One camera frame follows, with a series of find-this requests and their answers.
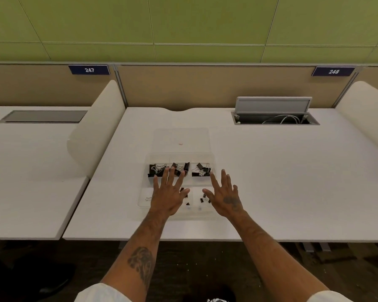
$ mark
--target desk surface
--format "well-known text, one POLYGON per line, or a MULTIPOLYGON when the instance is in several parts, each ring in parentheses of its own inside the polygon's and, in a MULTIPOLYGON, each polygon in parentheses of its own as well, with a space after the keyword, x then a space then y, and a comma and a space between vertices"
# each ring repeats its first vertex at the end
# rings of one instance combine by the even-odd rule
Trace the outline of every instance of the desk surface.
MULTIPOLYGON (((0 107, 12 110, 88 107, 0 107)), ((0 123, 0 239, 59 239, 88 182, 68 155, 76 124, 0 123)))
MULTIPOLYGON (((320 126, 235 126, 231 111, 128 108, 63 237, 128 239, 154 130, 207 127, 217 171, 275 239, 378 241, 378 147, 368 138, 335 109, 310 109, 320 126)), ((240 239, 224 218, 169 220, 161 238, 240 239)))

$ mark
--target white sleeve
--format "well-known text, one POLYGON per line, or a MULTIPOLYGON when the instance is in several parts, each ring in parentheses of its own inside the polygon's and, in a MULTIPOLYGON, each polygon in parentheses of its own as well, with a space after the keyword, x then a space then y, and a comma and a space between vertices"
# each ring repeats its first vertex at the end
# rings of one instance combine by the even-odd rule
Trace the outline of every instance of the white sleeve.
POLYGON ((94 284, 80 292, 74 302, 131 302, 124 294, 104 283, 94 284))
POLYGON ((352 302, 345 296, 339 294, 338 292, 331 292, 330 290, 325 290, 322 292, 317 292, 307 302, 352 302))

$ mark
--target person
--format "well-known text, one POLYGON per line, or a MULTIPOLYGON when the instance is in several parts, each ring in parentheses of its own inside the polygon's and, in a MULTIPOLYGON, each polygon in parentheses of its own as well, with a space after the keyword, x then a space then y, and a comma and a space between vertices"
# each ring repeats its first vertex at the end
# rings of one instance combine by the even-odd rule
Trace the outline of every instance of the person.
MULTIPOLYGON (((154 192, 146 218, 132 235, 101 283, 77 295, 75 302, 141 302, 156 264, 157 249, 167 219, 174 215, 189 189, 180 191, 184 172, 175 185, 174 168, 165 169, 161 184, 154 177, 154 192)), ((345 302, 343 295, 330 291, 252 220, 242 207, 238 187, 221 171, 221 186, 210 175, 214 193, 204 189, 217 213, 226 217, 243 240, 263 283, 278 302, 345 302)), ((210 301, 223 301, 214 297, 210 301)))

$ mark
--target hand tattoo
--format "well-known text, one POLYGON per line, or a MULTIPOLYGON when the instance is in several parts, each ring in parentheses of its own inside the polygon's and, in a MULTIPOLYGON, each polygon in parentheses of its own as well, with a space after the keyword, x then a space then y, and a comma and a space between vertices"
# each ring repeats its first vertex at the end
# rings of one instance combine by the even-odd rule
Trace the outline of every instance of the hand tattoo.
POLYGON ((136 269, 146 289, 148 289, 154 271, 154 259, 150 250, 146 247, 137 248, 127 260, 127 263, 131 268, 136 269))
POLYGON ((238 204, 240 203, 239 199, 232 196, 226 196, 223 201, 224 203, 231 204, 234 211, 238 211, 238 204))

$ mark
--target gray flap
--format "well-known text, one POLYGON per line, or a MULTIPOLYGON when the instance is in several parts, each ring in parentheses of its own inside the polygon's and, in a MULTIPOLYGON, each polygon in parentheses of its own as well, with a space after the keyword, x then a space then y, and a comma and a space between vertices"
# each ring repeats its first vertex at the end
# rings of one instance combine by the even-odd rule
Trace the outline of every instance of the gray flap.
POLYGON ((303 113, 307 112, 311 100, 307 96, 239 96, 235 113, 303 113))
POLYGON ((1 122, 78 123, 86 113, 86 110, 13 110, 1 122))

